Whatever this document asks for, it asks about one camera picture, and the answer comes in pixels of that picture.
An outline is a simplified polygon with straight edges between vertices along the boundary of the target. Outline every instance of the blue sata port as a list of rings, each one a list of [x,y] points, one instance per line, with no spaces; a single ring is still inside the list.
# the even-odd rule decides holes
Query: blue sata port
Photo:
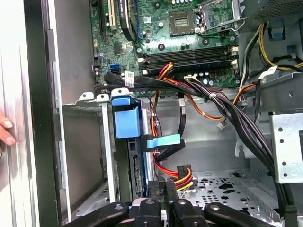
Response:
[[[121,64],[111,64],[109,70],[112,73],[119,73],[121,71]]]

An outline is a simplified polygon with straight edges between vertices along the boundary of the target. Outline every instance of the cpu socket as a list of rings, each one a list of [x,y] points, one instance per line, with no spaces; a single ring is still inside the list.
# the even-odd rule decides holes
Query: cpu socket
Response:
[[[195,33],[194,13],[192,11],[170,12],[169,33],[170,36]]]

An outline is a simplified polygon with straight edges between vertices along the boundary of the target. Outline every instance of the human hand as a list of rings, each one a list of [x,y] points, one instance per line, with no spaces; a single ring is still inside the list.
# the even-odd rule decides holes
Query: human hand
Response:
[[[16,143],[15,138],[6,129],[12,128],[13,124],[8,118],[0,113],[0,140],[5,142],[7,145],[13,145]]]

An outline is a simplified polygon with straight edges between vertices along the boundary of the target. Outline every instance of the chip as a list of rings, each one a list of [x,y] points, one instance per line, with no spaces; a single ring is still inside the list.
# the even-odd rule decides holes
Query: chip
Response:
[[[127,53],[127,42],[114,43],[115,55],[123,55]]]
[[[170,12],[169,33],[170,36],[195,33],[194,13],[192,11]]]

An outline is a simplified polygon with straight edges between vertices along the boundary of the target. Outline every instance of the motherboard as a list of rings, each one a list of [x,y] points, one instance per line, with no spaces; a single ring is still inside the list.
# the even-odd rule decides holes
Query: motherboard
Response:
[[[155,77],[172,62],[176,76],[207,87],[239,86],[233,0],[91,0],[96,82],[112,72]]]

